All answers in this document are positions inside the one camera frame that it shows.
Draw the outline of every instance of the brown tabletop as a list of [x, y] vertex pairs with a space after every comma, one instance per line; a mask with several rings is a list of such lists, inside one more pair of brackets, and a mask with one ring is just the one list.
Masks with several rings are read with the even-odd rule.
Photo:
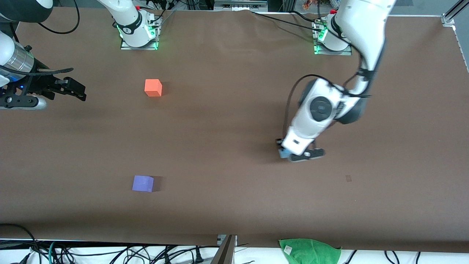
[[[314, 55], [311, 31], [248, 11], [175, 12], [158, 51], [121, 51], [105, 9], [80, 11], [68, 35], [19, 26], [36, 58], [75, 68], [61, 77], [88, 97], [0, 113], [1, 222], [40, 239], [214, 244], [235, 233], [251, 246], [469, 252], [469, 75], [439, 18], [390, 17], [365, 115], [318, 137], [325, 157], [289, 163], [274, 140], [291, 86], [309, 73], [341, 84], [356, 53]], [[75, 17], [56, 8], [45, 25], [68, 30]], [[146, 96], [148, 78], [162, 97]], [[132, 191], [134, 175], [162, 177], [162, 190]]]

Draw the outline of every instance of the green cloth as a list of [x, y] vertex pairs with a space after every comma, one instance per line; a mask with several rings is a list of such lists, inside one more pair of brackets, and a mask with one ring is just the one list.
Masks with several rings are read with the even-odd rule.
[[341, 249], [312, 239], [280, 240], [280, 247], [290, 264], [337, 264]]

